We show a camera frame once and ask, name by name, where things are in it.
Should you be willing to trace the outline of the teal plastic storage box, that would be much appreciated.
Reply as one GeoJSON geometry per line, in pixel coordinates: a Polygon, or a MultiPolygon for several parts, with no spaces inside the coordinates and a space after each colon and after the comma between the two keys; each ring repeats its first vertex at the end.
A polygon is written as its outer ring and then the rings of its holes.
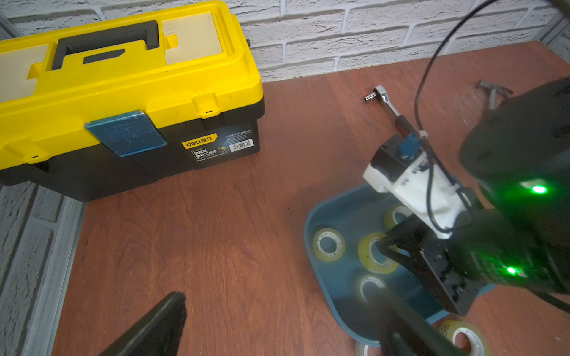
{"type": "MultiPolygon", "coordinates": [[[[358,245],[369,234],[386,232],[385,212],[400,204],[392,194],[378,193],[365,184],[318,204],[305,222],[307,255],[332,315],[350,337],[370,347],[380,346],[376,322],[357,296],[357,281],[372,272],[360,262],[358,245]],[[313,252],[314,237],[322,228],[332,228],[344,238],[344,254],[334,262],[319,260],[313,252]]],[[[377,276],[428,323],[449,315],[406,268],[399,266],[393,273],[377,276]]]]}

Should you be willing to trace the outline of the yellow black toolbox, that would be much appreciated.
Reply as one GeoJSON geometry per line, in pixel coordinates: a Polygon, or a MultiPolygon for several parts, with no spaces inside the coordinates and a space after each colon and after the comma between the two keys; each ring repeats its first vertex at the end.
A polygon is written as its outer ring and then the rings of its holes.
{"type": "Polygon", "coordinates": [[[90,202],[260,149],[261,75],[204,1],[1,43],[1,183],[90,202]]]}

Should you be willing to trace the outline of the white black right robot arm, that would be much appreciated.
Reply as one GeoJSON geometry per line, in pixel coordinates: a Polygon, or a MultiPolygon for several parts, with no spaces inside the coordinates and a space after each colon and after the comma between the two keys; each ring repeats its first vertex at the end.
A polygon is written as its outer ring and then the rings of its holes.
{"type": "Polygon", "coordinates": [[[379,250],[411,271],[454,314],[487,284],[526,289],[567,312],[569,293],[569,79],[506,99],[466,137],[460,162],[478,200],[439,225],[412,216],[379,250]]]}

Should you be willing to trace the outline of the left corner aluminium post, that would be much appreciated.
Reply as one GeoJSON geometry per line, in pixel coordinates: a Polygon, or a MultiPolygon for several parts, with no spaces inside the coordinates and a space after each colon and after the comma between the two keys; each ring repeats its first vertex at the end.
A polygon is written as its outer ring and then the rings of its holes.
{"type": "Polygon", "coordinates": [[[0,13],[0,40],[7,40],[21,37],[22,33],[0,13]]]}

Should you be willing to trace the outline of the yellow tape roll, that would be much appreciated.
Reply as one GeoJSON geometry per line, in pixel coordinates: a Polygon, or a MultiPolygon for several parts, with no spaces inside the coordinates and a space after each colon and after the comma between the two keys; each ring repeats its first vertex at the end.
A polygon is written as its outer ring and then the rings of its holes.
{"type": "Polygon", "coordinates": [[[313,238],[313,254],[325,263],[340,260],[345,252],[346,244],[344,237],[332,228],[318,230],[313,238]]]}
{"type": "Polygon", "coordinates": [[[356,297],[363,303],[368,304],[380,293],[381,289],[386,289],[387,285],[378,276],[366,274],[356,280],[356,297]]]}
{"type": "Polygon", "coordinates": [[[358,255],[361,264],[373,274],[391,274],[399,264],[380,252],[377,243],[386,237],[385,233],[374,232],[360,240],[358,255]]]}
{"type": "Polygon", "coordinates": [[[396,225],[406,221],[406,219],[412,215],[414,215],[414,213],[406,206],[393,206],[384,214],[384,225],[389,231],[396,225]]]}
{"type": "Polygon", "coordinates": [[[457,338],[459,335],[464,335],[469,343],[468,354],[470,356],[489,356],[491,354],[487,340],[482,336],[481,332],[470,323],[458,320],[446,320],[440,324],[438,331],[451,341],[454,346],[457,346],[457,338]]]}

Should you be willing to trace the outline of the red black ratchet wrench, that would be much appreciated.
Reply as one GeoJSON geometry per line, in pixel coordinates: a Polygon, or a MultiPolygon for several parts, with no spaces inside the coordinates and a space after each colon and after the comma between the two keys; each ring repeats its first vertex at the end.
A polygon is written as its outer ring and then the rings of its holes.
{"type": "Polygon", "coordinates": [[[394,104],[390,101],[390,97],[384,86],[377,85],[373,89],[372,93],[369,93],[364,97],[365,102],[369,102],[373,99],[378,100],[379,102],[381,102],[381,104],[384,107],[387,108],[387,110],[390,112],[393,124],[404,136],[408,136],[410,134],[417,134],[417,130],[411,124],[408,118],[403,114],[401,114],[394,106],[394,104]]]}

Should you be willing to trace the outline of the right corner aluminium post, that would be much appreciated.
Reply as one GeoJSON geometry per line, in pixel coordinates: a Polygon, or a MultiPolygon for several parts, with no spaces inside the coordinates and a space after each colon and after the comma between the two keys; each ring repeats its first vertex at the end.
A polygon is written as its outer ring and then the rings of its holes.
{"type": "Polygon", "coordinates": [[[535,41],[545,45],[550,44],[559,35],[563,34],[569,26],[569,18],[563,13],[558,13],[537,35],[535,41]]]}

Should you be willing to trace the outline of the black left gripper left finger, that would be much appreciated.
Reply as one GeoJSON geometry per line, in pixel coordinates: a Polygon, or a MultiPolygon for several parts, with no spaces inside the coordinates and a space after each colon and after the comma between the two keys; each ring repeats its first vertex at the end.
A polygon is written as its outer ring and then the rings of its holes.
{"type": "Polygon", "coordinates": [[[100,355],[177,355],[187,317],[185,302],[184,293],[171,292],[100,355]]]}

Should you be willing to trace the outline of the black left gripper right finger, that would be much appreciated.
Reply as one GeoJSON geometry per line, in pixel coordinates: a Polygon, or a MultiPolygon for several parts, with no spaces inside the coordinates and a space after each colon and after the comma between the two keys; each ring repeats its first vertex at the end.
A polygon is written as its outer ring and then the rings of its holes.
{"type": "Polygon", "coordinates": [[[369,296],[383,355],[464,355],[387,288],[369,296]]]}

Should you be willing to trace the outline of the corner aluminium post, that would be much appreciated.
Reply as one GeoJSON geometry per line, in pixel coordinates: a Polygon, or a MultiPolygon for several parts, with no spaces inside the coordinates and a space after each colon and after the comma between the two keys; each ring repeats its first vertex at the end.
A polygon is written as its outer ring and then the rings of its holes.
{"type": "Polygon", "coordinates": [[[569,26],[569,18],[563,13],[558,13],[537,35],[535,41],[545,45],[550,44],[559,35],[563,34],[569,26]]]}
{"type": "Polygon", "coordinates": [[[7,40],[21,37],[22,33],[0,13],[0,40],[7,40]]]}

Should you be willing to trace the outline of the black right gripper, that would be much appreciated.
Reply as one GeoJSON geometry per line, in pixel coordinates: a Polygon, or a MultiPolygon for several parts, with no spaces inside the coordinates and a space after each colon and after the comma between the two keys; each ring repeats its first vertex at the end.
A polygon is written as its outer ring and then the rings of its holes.
{"type": "Polygon", "coordinates": [[[466,316],[488,284],[469,280],[440,240],[417,216],[395,225],[378,242],[384,256],[410,271],[444,309],[466,316]]]}

